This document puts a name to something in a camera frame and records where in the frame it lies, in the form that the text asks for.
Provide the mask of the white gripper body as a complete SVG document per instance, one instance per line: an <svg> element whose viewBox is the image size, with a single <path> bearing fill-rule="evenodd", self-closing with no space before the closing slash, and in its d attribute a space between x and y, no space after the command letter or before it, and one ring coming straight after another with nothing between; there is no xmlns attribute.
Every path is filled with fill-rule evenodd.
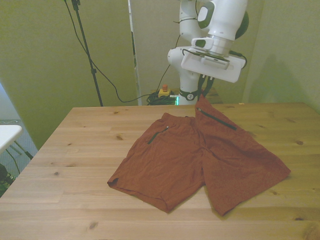
<svg viewBox="0 0 320 240"><path fill-rule="evenodd" d="M181 67L185 70L208 77L235 83L238 81L245 63L246 61L239 57L229 56L220 59L217 57L185 52Z"/></svg>

